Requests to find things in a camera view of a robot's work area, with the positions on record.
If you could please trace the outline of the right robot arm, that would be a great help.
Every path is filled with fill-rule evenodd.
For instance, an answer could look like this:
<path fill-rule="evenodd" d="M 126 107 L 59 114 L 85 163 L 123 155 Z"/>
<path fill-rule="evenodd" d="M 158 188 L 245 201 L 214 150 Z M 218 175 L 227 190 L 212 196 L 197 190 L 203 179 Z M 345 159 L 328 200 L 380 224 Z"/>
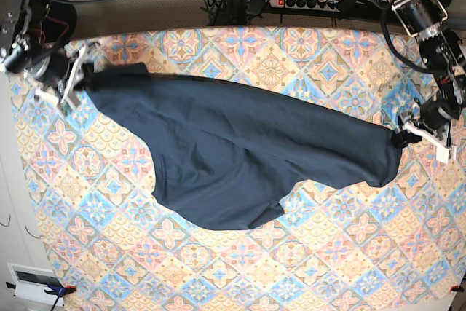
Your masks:
<path fill-rule="evenodd" d="M 20 0 L 1 25 L 1 73 L 30 75 L 55 92 L 64 92 L 72 76 L 92 76 L 89 63 L 68 57 L 64 47 L 77 23 L 76 1 Z"/>

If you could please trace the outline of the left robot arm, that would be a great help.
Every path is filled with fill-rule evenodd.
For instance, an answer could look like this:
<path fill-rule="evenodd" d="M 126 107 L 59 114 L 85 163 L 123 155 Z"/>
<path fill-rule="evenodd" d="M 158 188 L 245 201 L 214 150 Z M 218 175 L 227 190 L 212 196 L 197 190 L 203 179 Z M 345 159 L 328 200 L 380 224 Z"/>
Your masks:
<path fill-rule="evenodd" d="M 398 148 L 427 139 L 451 146 L 451 122 L 465 109 L 465 54 L 459 37 L 446 26 L 448 13 L 440 0 L 371 0 L 381 10 L 381 28 L 393 55 L 413 70 L 433 76 L 438 93 L 424 103 L 419 113 L 403 112 L 392 142 Z M 403 56 L 395 48 L 387 29 L 393 13 L 406 33 L 419 45 L 423 66 Z"/>

